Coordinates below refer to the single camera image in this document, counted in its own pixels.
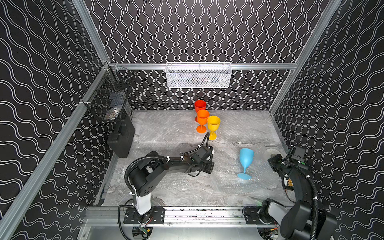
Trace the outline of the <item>blue plastic wine glass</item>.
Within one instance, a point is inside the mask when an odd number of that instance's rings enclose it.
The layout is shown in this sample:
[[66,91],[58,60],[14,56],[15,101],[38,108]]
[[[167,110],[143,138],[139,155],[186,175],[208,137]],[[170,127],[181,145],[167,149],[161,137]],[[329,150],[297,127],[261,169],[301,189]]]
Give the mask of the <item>blue plastic wine glass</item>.
[[237,177],[242,180],[250,180],[251,176],[246,173],[247,168],[252,164],[254,159],[254,151],[249,148],[240,149],[239,161],[243,167],[243,172],[238,173]]

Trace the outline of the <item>yellow plastic wine glass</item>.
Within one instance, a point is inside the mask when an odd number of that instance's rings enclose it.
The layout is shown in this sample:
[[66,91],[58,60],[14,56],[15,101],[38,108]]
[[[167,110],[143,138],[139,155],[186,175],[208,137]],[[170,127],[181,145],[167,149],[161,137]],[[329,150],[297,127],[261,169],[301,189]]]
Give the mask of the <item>yellow plastic wine glass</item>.
[[217,116],[210,116],[208,117],[207,127],[210,131],[210,137],[209,139],[211,141],[215,140],[217,138],[217,130],[220,127],[221,119]]

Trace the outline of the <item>orange plastic wine glass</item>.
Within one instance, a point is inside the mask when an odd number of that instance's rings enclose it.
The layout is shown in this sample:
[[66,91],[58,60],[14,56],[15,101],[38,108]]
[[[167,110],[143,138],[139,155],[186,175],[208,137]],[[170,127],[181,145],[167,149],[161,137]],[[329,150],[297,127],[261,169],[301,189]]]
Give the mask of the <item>orange plastic wine glass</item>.
[[199,126],[197,127],[198,133],[205,133],[207,131],[206,124],[208,122],[208,118],[210,116],[210,113],[207,110],[199,110],[197,112],[197,121],[199,123]]

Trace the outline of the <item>red plastic wine glass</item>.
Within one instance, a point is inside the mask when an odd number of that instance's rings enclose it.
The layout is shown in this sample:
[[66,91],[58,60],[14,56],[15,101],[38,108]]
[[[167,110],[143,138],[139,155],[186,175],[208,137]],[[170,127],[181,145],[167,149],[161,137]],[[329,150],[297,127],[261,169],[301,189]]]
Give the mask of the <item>red plastic wine glass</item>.
[[206,116],[206,107],[207,107],[207,103],[203,100],[197,100],[194,104],[194,107],[195,107],[195,112],[197,113],[197,116],[195,117],[195,121],[198,122],[198,117],[205,117]]

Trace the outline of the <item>bubble blue glass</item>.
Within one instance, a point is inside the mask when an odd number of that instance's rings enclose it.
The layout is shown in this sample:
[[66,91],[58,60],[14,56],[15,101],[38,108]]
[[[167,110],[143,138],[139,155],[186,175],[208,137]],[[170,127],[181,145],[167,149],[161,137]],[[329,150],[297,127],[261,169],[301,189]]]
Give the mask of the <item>bubble blue glass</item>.
[[[248,148],[254,151],[252,164],[247,167],[249,180],[240,179],[237,174],[244,171],[240,163],[240,150]],[[281,180],[267,162],[267,148],[263,143],[216,145],[214,147],[214,169],[210,175],[216,190],[224,194],[254,194],[262,190],[272,190],[281,185]]]

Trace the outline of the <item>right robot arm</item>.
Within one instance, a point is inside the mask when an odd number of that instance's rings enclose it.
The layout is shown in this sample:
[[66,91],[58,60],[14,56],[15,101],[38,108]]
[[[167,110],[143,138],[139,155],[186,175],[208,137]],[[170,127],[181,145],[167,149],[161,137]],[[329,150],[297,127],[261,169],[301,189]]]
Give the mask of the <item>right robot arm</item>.
[[260,221],[277,223],[286,240],[330,240],[338,221],[321,204],[309,166],[294,155],[277,154],[268,163],[280,177],[292,180],[296,200],[290,209],[272,199],[264,200],[258,212]]

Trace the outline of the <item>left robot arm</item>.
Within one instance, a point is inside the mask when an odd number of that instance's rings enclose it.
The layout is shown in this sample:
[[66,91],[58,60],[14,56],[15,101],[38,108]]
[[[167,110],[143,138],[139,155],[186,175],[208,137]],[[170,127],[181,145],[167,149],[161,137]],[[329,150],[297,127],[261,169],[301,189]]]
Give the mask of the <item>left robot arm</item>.
[[214,168],[214,150],[203,147],[195,152],[184,153],[178,158],[160,156],[152,151],[134,160],[124,174],[127,187],[133,195],[133,203],[140,223],[151,218],[151,193],[165,175],[183,173],[197,177],[201,172],[211,174]]

